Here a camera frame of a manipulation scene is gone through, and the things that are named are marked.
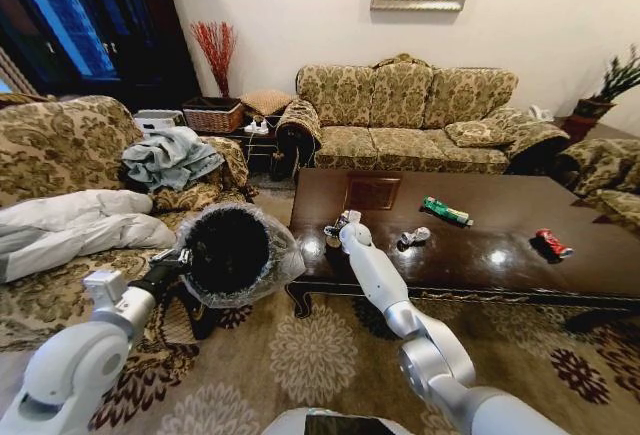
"coffee table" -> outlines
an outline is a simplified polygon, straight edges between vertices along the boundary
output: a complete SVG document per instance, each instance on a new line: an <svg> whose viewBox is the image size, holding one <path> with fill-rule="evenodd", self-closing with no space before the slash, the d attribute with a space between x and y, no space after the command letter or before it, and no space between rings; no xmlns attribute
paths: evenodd
<svg viewBox="0 0 640 435"><path fill-rule="evenodd" d="M468 212L474 225L421 211L427 195ZM550 178L302 169L290 229L307 270L286 287L299 318L311 313L310 293L362 295L347 256L323 234L349 208L362 212L412 297L640 309L640 240ZM431 238L401 251L400 234L420 226ZM530 243L540 228L574 255L549 263Z"/></svg>

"red branch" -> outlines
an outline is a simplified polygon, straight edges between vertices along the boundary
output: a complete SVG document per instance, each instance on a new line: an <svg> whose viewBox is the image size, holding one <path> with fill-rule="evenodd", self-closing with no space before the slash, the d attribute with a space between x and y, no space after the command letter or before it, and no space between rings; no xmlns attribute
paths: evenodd
<svg viewBox="0 0 640 435"><path fill-rule="evenodd" d="M237 34L227 22L195 22L191 33L207 57L213 78L223 97L229 96L229 65L236 48Z"/></svg>

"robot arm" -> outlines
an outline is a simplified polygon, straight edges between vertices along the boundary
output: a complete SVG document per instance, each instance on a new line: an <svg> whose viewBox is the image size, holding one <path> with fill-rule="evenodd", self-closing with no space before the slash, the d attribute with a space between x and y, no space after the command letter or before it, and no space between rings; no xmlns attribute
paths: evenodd
<svg viewBox="0 0 640 435"><path fill-rule="evenodd" d="M0 433L88 433L102 395L140 341L156 299L191 261L188 251L167 250L150 263L144 278L129 286L119 271L97 271L84 279L94 301L91 321L65 328L36 351L20 392L0 420Z"/></svg>
<svg viewBox="0 0 640 435"><path fill-rule="evenodd" d="M340 231L343 250L365 296L406 342L400 369L413 391L437 405L462 434L561 435L566 432L518 398L495 388L467 388L474 382L471 358L444 323L420 312L407 285L359 214Z"/></svg>

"white cloth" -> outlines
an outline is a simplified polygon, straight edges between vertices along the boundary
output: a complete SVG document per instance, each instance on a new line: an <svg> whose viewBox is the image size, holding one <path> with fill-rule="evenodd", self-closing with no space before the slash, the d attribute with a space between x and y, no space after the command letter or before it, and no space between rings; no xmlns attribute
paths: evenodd
<svg viewBox="0 0 640 435"><path fill-rule="evenodd" d="M129 190L85 190L0 211L0 282L110 248L167 248L175 235Z"/></svg>

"vase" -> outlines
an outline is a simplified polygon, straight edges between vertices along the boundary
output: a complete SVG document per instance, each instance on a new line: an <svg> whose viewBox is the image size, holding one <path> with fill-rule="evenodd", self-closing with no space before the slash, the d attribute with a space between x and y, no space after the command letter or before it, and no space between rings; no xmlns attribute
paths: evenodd
<svg viewBox="0 0 640 435"><path fill-rule="evenodd" d="M597 102L588 98L578 100L573 113L562 124L562 130L571 137L569 142L574 144L584 140L589 130L595 127L600 119L615 105L615 103Z"/></svg>

